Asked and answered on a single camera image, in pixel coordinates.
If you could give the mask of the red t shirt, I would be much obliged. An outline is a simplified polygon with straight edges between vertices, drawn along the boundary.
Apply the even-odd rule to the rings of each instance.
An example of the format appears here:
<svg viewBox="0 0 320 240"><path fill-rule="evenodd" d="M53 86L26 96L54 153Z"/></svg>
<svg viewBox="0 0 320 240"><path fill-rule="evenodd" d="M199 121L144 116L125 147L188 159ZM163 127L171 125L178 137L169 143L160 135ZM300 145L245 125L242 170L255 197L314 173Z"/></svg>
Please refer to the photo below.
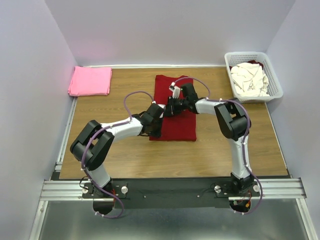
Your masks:
<svg viewBox="0 0 320 240"><path fill-rule="evenodd" d="M169 86L176 81L176 77L157 75L155 77L154 99L158 104L167 104L172 95ZM149 137L150 141L191 141L197 140L196 115L190 111L164 117L161 127L161 137Z"/></svg>

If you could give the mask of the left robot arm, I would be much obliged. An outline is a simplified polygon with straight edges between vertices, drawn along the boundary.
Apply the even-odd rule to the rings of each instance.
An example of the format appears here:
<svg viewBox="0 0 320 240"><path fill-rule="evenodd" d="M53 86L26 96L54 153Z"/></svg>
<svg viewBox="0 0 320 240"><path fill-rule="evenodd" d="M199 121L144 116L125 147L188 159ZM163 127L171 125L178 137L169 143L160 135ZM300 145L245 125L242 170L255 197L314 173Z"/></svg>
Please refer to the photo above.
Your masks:
<svg viewBox="0 0 320 240"><path fill-rule="evenodd" d="M112 178L103 163L113 143L129 137L160 137L165 112L164 104L152 102L146 111L112 123L91 120L70 146L70 152L81 163L89 186L81 187L86 198L108 198L116 195Z"/></svg>

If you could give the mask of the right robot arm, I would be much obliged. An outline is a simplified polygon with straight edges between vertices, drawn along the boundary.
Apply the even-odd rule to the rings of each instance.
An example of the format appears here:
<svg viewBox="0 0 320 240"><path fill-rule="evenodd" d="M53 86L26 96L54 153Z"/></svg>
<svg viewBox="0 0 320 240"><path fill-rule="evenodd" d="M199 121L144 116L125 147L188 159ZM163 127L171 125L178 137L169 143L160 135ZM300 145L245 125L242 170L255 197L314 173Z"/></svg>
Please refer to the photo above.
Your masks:
<svg viewBox="0 0 320 240"><path fill-rule="evenodd" d="M227 100L199 98L191 83L178 87L172 82L169 90L172 95L168 97L164 116L173 117L186 110L194 114L216 116L219 129L228 140L231 149L230 191L236 196L243 195L254 182L248 153L251 120L246 109L236 98Z"/></svg>

